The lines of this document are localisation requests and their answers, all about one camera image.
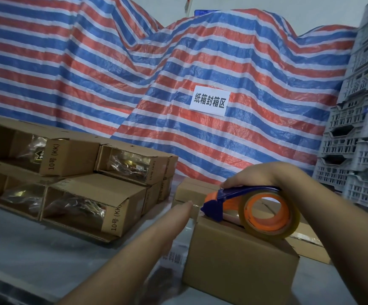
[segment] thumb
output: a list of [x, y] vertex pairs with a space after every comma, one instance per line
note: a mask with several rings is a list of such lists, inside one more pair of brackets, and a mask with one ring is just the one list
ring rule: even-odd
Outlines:
[[239, 185], [242, 185], [242, 184], [240, 184], [238, 174], [235, 174], [234, 176], [230, 177], [225, 182], [223, 182], [221, 184], [221, 187], [222, 188], [231, 188], [231, 187], [235, 187], [235, 186], [239, 186]]

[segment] orange tape core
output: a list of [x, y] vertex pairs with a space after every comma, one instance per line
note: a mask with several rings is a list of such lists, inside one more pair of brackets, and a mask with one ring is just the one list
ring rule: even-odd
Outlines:
[[[273, 198], [280, 202], [281, 207], [276, 215], [271, 218], [257, 218], [253, 216], [252, 208], [256, 201], [262, 198]], [[290, 217], [290, 211], [284, 199], [278, 195], [273, 195], [269, 193], [261, 193], [252, 196], [245, 205], [245, 218], [246, 221], [251, 225], [256, 227], [258, 230], [262, 231], [277, 231], [284, 228], [288, 224]]]

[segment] red white and blue striped tarp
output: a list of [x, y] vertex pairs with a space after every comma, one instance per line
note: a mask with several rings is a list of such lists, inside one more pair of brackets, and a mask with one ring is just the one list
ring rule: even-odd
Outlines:
[[[130, 0], [0, 0], [0, 115], [174, 153], [210, 182], [268, 161], [310, 174], [355, 35], [256, 9], [163, 28]], [[189, 110], [196, 85], [232, 92], [225, 117]]]

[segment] tape roll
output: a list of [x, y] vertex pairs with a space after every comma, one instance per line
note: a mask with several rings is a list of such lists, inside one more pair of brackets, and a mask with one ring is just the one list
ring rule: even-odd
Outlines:
[[[253, 205], [262, 198], [273, 198], [280, 202], [281, 207], [276, 215], [271, 218], [253, 216]], [[299, 210], [281, 191], [265, 189], [227, 200], [224, 202], [224, 212], [236, 206], [241, 225], [249, 234], [260, 239], [285, 239], [297, 230], [300, 223]]]

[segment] table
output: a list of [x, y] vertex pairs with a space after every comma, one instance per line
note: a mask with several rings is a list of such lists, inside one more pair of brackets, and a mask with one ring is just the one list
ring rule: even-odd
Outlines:
[[[179, 181], [180, 178], [175, 177], [172, 193]], [[171, 196], [170, 202], [156, 205], [111, 248], [98, 246], [0, 209], [0, 279], [14, 282], [15, 286], [54, 302], [98, 270], [121, 247], [166, 212], [171, 205]], [[154, 270], [147, 284], [147, 292], [137, 304], [228, 304], [191, 287], [182, 286], [178, 280], [171, 278], [171, 273], [166, 269], [156, 266]], [[334, 266], [305, 257], [300, 259], [292, 292], [288, 305], [356, 304]]]

